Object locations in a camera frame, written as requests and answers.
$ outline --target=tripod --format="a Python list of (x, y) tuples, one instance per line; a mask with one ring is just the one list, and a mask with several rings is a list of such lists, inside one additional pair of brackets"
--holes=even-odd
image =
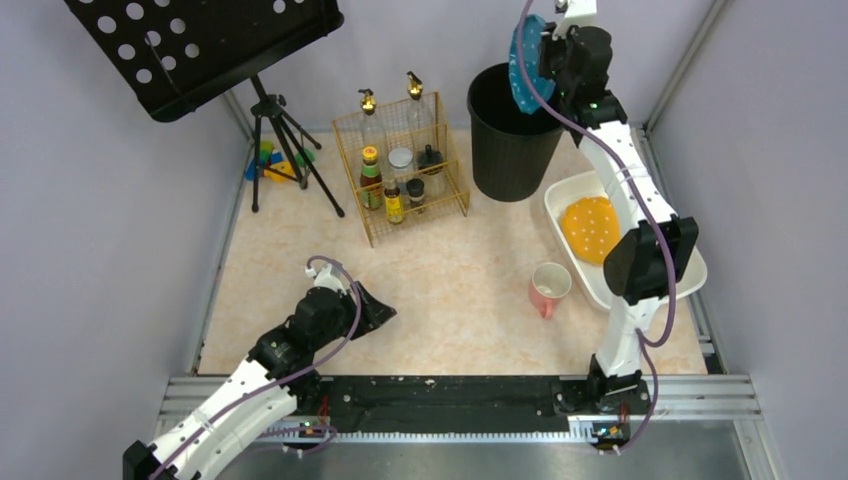
[[(263, 166), (263, 169), (274, 172), (277, 175), (282, 175), (290, 180), (294, 180), (298, 183), (298, 185), (300, 185), (301, 190), (306, 189), (308, 186), (309, 173), (311, 172), (312, 175), (315, 176), (315, 180), (317, 180), (318, 184), (321, 186), (321, 189), (324, 190), (324, 194), (327, 195), (327, 199), (330, 200), (330, 203), (332, 203), (333, 207), (336, 209), (336, 215), (338, 215), (339, 218), (344, 217), (344, 210), (342, 210), (342, 207), (339, 206), (339, 203), (336, 201), (335, 197), (333, 197), (330, 189), (327, 188), (327, 185), (324, 183), (321, 175), (319, 175), (318, 171), (315, 170), (315, 166), (312, 165), (312, 161), (310, 161), (309, 157), (306, 155), (303, 145), (297, 141), (291, 131), (291, 128), (289, 128), (286, 122), (291, 123), (294, 128), (296, 128), (297, 131), (304, 136), (304, 138), (312, 143), (316, 150), (321, 149), (321, 144), (315, 141), (315, 139), (312, 138), (312, 136), (309, 135), (309, 133), (307, 133), (299, 123), (297, 123), (288, 113), (286, 113), (285, 110), (283, 110), (283, 107), (286, 105), (286, 101), (282, 95), (268, 95), (268, 93), (265, 92), (265, 87), (262, 86), (262, 82), (259, 81), (259, 77), (256, 75), (250, 77), (250, 83), (253, 84), (253, 89), (256, 90), (256, 94), (259, 96), (259, 103), (250, 108), (250, 113), (252, 113), (254, 117), (253, 206), (251, 207), (253, 213), (259, 211), (259, 140), (262, 133), (262, 119), (267, 118), (271, 122), (271, 128), (274, 129), (274, 133), (277, 134), (277, 140), (280, 141), (280, 146), (283, 148), (283, 152), (286, 155), (289, 165), (291, 165), (294, 177), (282, 172), (277, 172), (271, 169), (270, 165)], [(295, 161), (294, 153), (289, 145), (289, 140), (292, 144), (294, 144), (295, 149), (300, 154), (300, 157), (303, 159), (303, 163), (307, 167), (305, 175), (301, 173), (300, 167)]]

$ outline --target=yellow perforated pad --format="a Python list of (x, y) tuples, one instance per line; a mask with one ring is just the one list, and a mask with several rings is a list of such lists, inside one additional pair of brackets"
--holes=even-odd
[(594, 265), (602, 265), (618, 243), (618, 219), (606, 197), (586, 197), (572, 203), (559, 226), (574, 255)]

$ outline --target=black tripod leg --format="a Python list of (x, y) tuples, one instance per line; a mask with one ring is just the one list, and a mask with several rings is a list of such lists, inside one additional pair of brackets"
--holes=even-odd
[(271, 128), (274, 129), (274, 133), (277, 134), (277, 140), (280, 141), (280, 146), (283, 147), (283, 152), (286, 154), (286, 158), (289, 160), (289, 165), (291, 165), (292, 170), (294, 171), (294, 176), (297, 178), (297, 183), (300, 184), (301, 190), (305, 189), (307, 186), (307, 178), (305, 175), (300, 173), (300, 167), (297, 166), (297, 162), (294, 161), (294, 155), (291, 153), (291, 147), (289, 147), (289, 143), (286, 141), (286, 133), (280, 127), (279, 117), (269, 118), (271, 121)]
[(255, 117), (253, 124), (253, 205), (250, 207), (253, 213), (259, 211), (259, 155), (262, 149), (259, 145), (259, 135), (262, 132), (262, 117)]
[(289, 123), (291, 123), (291, 124), (292, 124), (292, 126), (293, 126), (293, 127), (294, 127), (294, 128), (295, 128), (298, 132), (300, 132), (300, 134), (301, 134), (301, 135), (303, 135), (303, 136), (304, 136), (307, 140), (309, 140), (309, 143), (311, 143), (311, 144), (312, 144), (312, 146), (313, 146), (313, 147), (315, 147), (315, 149), (316, 149), (316, 150), (321, 150), (321, 144), (320, 144), (320, 143), (318, 143), (318, 140), (315, 140), (314, 138), (312, 138), (312, 135), (310, 135), (310, 134), (309, 134), (309, 132), (307, 132), (306, 130), (304, 130), (304, 129), (303, 129), (303, 127), (302, 127), (299, 123), (297, 123), (297, 122), (295, 121), (295, 119), (291, 118), (291, 115), (289, 115), (288, 113), (286, 113), (286, 111), (285, 111), (285, 110), (283, 110), (283, 117), (284, 117), (284, 118), (285, 118), (285, 119), (286, 119)]
[[(312, 162), (309, 160), (309, 157), (306, 156), (306, 152), (303, 150), (303, 146), (301, 146), (297, 142), (297, 140), (295, 140), (294, 134), (292, 133), (289, 126), (286, 125), (286, 122), (282, 118), (277, 117), (271, 119), (271, 124), (275, 125), (275, 130), (277, 128), (282, 128), (286, 135), (291, 138), (292, 143), (294, 144), (295, 148), (297, 148), (297, 152), (300, 153), (301, 157), (303, 157), (303, 162), (306, 164), (306, 167), (309, 169), (312, 175), (315, 176), (315, 180), (318, 181), (318, 185), (321, 185), (321, 190), (324, 190), (324, 194), (327, 195), (327, 199), (330, 200), (330, 203), (332, 203), (333, 207), (336, 209), (336, 215), (338, 215), (340, 218), (344, 217), (344, 210), (342, 210), (342, 207), (339, 205), (339, 202), (336, 201), (336, 197), (333, 196), (333, 193), (330, 192), (330, 189), (327, 188), (327, 185), (324, 183), (324, 179), (322, 179), (321, 175), (318, 174), (318, 171), (315, 170), (315, 166), (312, 165)], [(294, 155), (292, 154), (291, 147), (289, 146), (288, 142), (285, 141), (285, 138), (281, 138), (280, 143), (282, 144), (283, 150), (286, 152), (286, 157), (292, 159), (292, 161), (290, 161), (289, 163), (291, 163), (293, 167), (296, 166), (297, 162), (294, 161)]]

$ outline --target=gray wall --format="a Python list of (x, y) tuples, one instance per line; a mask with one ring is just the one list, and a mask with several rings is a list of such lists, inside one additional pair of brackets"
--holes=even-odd
[(188, 365), (244, 162), (151, 120), (64, 3), (0, 7), (0, 478), (120, 476)]
[[(631, 120), (647, 120), (711, 0), (598, 1), (596, 24), (613, 35), (610, 86)], [(536, 0), (548, 21), (553, 0)], [(265, 87), (285, 95), (304, 125), (328, 129), (356, 112), (359, 88), (378, 102), (406, 98), (413, 70), (428, 91), (438, 90), (454, 126), (468, 125), (468, 85), (485, 68), (505, 62), (523, 0), (340, 0), (345, 24), (262, 74)], [(237, 90), (245, 108), (256, 103), (250, 85)]]
[(732, 2), (655, 132), (721, 353), (792, 478), (845, 478), (845, 2)]

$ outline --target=black trash can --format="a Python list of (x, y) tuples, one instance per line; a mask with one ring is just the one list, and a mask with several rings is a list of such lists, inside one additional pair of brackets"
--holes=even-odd
[(562, 135), (562, 124), (539, 109), (521, 113), (506, 63), (477, 75), (468, 88), (474, 183), (486, 196), (517, 202), (533, 194)]

